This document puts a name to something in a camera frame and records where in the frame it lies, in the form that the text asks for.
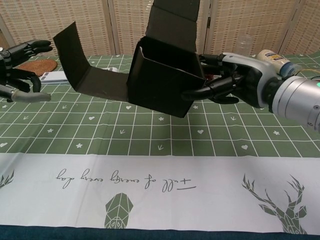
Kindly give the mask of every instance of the bottle cap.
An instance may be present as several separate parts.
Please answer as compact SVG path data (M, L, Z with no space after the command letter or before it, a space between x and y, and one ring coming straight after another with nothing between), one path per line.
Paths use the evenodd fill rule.
M290 77L297 74L302 69L302 66L290 61L282 66L282 68L280 69L280 75L282 77Z

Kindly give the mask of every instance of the deer head print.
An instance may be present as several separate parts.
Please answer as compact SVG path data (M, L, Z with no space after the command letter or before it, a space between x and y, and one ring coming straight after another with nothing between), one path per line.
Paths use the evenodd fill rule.
M1 177L1 180L0 180L0 189L3 188L5 185L8 185L9 183L11 183L11 182L13 181L14 173L15 173L15 171L12 172L11 176L8 175L8 176L6 177L6 179L4 178L4 176Z
M307 215L306 206L301 206L298 210L295 208L302 201L302 195L305 187L300 185L299 181L295 179L293 176L292 182L288 182L290 186L297 192L297 196L294 200L288 194L287 191L284 191L288 197L288 206L286 210L282 210L271 200L267 193L267 189L265 189L266 198L260 197L255 192L255 181L253 180L251 183L249 180L246 180L246 175L243 177L242 186L247 189L256 199L258 199L262 204L259 206L262 210L270 215L276 216L282 223L282 228L285 233L290 234L307 234L307 232L300 225L300 218L303 218Z
M133 207L134 205L126 194L118 193L115 195L105 205L104 227L106 229L125 229Z

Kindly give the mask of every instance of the dark tablecloth edge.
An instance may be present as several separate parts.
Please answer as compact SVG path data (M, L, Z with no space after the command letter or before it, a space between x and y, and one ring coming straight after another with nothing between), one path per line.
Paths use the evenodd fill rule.
M320 240L283 232L182 231L0 225L0 240Z

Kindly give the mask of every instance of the woven room divider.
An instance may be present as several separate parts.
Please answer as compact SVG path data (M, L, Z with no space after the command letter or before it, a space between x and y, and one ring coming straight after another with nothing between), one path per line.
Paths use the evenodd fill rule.
M108 0L111 20L115 24L115 45L120 53L133 54L136 44L145 35L150 9L154 0ZM207 17L209 13L209 0L200 0L197 20L196 49L201 52L204 48L207 31Z
M305 0L290 32L282 48L284 54L312 54L320 50L320 0Z
M110 55L114 44L106 7L102 0L0 0L0 15L15 44L52 40L76 21L84 53ZM57 50L42 55L57 55Z
M253 37L251 54L263 49L278 52L296 4L296 0L213 0L205 52L233 52L240 35Z
M3 33L13 46L31 39L52 40L76 21L87 56L131 55L145 35L153 1L0 0L0 28L7 29L8 34ZM319 49L320 0L201 0L200 3L196 39L199 54L233 52L237 38L243 34L254 39L252 54L262 49L284 54ZM54 49L44 55L56 54Z

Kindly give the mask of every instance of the green grid mat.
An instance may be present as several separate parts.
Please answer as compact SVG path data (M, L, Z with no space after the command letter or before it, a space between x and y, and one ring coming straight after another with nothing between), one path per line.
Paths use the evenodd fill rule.
M320 69L320 53L287 57ZM128 73L132 56L87 59L92 66ZM79 94L68 84L45 85L42 91L52 94L50 102L0 101L0 153L320 157L320 134L244 102L195 101L185 118L177 118Z

